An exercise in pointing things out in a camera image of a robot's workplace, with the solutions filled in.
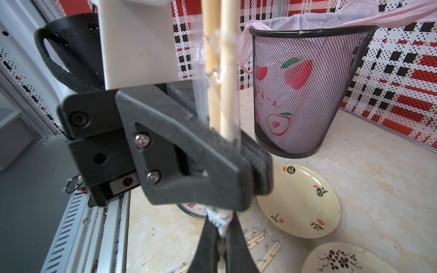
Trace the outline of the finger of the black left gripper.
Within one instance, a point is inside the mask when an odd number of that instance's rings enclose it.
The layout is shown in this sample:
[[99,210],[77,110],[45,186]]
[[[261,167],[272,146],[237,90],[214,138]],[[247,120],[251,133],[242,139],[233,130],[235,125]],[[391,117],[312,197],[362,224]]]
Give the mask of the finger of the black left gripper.
[[269,195],[273,190],[272,156],[244,131],[241,131],[241,153],[252,167],[254,195]]
[[152,205],[250,207],[250,163],[153,85],[120,89],[115,102],[141,187]]

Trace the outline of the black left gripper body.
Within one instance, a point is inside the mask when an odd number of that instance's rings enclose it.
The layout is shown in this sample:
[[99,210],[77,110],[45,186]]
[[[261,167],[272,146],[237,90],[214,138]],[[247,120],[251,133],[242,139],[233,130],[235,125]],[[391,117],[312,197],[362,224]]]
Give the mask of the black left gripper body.
[[191,158],[180,144],[191,101],[179,85],[78,93],[59,105],[69,150],[97,206],[135,187],[154,205],[191,201]]

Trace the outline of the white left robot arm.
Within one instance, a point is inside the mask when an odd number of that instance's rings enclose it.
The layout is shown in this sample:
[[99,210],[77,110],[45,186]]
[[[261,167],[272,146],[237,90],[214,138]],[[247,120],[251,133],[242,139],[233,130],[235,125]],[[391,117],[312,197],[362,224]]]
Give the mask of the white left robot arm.
[[248,134],[234,148],[203,124],[190,81],[105,90],[96,13],[36,30],[36,47],[73,94],[57,112],[94,204],[141,187],[154,205],[200,203],[243,211],[273,190],[272,157]]

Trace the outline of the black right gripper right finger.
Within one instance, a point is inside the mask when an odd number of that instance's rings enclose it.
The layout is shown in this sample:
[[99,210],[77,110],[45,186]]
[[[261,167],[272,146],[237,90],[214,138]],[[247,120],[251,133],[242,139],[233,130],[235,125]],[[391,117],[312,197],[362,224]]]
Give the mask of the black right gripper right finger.
[[225,243],[227,273],[259,273],[248,249],[236,212],[233,213],[232,221],[227,228]]

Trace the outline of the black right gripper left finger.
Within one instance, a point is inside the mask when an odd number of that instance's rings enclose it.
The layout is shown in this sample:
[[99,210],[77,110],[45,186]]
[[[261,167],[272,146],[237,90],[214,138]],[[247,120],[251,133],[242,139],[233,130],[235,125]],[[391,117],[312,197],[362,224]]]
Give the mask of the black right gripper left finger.
[[219,233],[217,227],[206,218],[195,256],[188,273],[217,273],[219,262]]

